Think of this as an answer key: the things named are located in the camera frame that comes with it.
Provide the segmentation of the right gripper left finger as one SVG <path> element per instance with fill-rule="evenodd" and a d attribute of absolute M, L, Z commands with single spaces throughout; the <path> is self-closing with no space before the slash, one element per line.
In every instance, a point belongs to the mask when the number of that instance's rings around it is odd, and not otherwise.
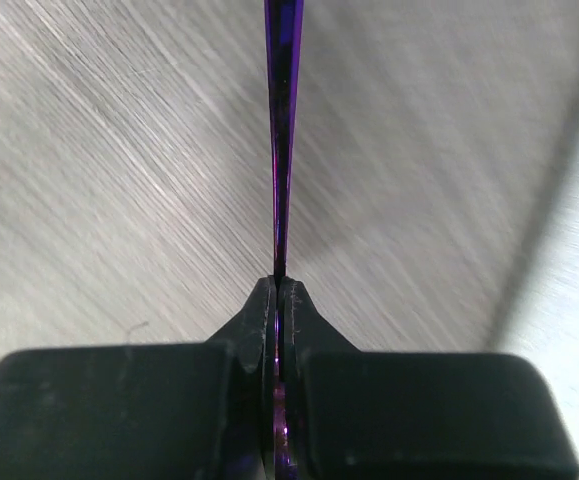
<path fill-rule="evenodd" d="M 28 349 L 0 360 L 0 479 L 260 479 L 276 300 L 260 279 L 198 343 Z"/>

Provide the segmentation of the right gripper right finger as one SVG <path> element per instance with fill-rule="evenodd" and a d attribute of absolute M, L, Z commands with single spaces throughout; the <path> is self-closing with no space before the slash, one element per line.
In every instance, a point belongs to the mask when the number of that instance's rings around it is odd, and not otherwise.
<path fill-rule="evenodd" d="M 579 478 L 551 391 L 527 360 L 363 351 L 288 278 L 278 320 L 277 458 L 291 478 Z"/>

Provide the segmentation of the purple metal spoon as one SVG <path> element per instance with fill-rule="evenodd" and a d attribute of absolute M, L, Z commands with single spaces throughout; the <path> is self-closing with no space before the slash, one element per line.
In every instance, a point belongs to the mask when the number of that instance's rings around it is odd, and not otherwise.
<path fill-rule="evenodd" d="M 269 96 L 269 125 L 273 180 L 273 279 L 279 291 L 286 277 L 291 191 L 291 168 L 298 93 L 300 43 L 304 3 L 266 1 L 265 34 Z M 289 443 L 286 419 L 284 368 L 284 319 L 277 296 L 265 354 L 269 371 L 265 382 L 271 393 L 273 477 L 296 479 L 298 468 Z"/>

